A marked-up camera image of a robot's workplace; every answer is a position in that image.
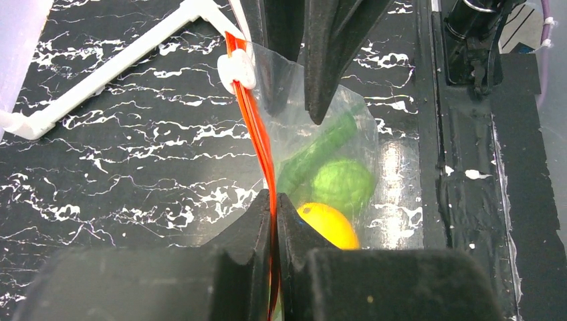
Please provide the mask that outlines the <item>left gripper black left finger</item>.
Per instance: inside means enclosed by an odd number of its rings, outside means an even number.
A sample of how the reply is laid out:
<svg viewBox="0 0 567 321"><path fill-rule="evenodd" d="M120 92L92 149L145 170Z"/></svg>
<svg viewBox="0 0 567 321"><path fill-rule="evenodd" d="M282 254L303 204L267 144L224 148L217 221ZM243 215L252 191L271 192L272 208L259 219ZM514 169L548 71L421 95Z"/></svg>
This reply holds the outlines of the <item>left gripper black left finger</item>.
<svg viewBox="0 0 567 321"><path fill-rule="evenodd" d="M15 320L265 320L269 195L198 247L76 247L42 267Z"/></svg>

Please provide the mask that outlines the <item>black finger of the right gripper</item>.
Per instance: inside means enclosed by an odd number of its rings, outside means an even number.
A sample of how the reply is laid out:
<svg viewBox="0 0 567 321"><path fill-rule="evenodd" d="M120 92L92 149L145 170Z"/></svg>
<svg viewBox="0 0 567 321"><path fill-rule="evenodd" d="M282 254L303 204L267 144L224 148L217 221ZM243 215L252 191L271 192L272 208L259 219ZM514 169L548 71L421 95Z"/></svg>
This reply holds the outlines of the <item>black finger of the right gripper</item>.
<svg viewBox="0 0 567 321"><path fill-rule="evenodd" d="M314 124L324 121L343 73L391 4L389 0L306 1L304 98Z"/></svg>
<svg viewBox="0 0 567 321"><path fill-rule="evenodd" d="M284 110L290 92L293 68L298 60L304 34L305 1L255 1L241 2L251 41L271 50L261 62L262 81L267 106L271 116Z"/></svg>

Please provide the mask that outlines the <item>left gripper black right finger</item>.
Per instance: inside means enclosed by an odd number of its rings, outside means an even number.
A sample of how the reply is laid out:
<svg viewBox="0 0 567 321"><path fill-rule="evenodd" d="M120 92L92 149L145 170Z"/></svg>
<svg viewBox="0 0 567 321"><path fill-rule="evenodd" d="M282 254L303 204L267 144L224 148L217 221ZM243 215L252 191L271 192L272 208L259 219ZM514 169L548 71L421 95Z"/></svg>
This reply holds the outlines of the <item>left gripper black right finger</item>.
<svg viewBox="0 0 567 321"><path fill-rule="evenodd" d="M284 320L501 320L489 280L454 249L341 250L277 196Z"/></svg>

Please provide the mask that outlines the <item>yellow lemon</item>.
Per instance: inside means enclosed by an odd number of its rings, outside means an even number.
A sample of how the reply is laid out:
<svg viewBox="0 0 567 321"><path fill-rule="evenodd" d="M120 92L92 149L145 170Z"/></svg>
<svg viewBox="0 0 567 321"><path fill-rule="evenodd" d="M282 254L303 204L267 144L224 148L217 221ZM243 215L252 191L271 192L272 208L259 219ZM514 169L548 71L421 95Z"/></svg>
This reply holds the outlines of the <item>yellow lemon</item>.
<svg viewBox="0 0 567 321"><path fill-rule="evenodd" d="M340 249L360 249L351 222L339 210L323 203L305 203L297 208L299 216L331 244Z"/></svg>

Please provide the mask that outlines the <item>green grape bunch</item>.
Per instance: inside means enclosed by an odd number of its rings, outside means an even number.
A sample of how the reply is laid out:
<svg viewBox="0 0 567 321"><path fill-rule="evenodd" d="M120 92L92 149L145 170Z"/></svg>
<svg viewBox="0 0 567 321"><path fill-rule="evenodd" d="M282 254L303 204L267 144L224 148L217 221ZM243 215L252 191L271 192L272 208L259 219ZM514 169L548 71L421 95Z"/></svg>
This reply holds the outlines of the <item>green grape bunch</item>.
<svg viewBox="0 0 567 321"><path fill-rule="evenodd" d="M320 167L312 180L312 201L331 206L351 219L374 194L376 178L357 160L337 158Z"/></svg>

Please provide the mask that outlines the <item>clear zip top bag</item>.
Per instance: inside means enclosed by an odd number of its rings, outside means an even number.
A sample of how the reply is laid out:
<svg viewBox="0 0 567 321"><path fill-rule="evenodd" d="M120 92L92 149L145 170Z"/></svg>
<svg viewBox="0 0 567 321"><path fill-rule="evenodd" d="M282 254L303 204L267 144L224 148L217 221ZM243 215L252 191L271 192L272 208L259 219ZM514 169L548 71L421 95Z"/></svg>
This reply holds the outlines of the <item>clear zip top bag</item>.
<svg viewBox="0 0 567 321"><path fill-rule="evenodd" d="M361 249L356 225L377 185L378 130L357 93L340 86L322 124L304 108L304 69L232 33L218 61L225 89L237 99L269 191L269 320L281 320L278 197L332 245Z"/></svg>

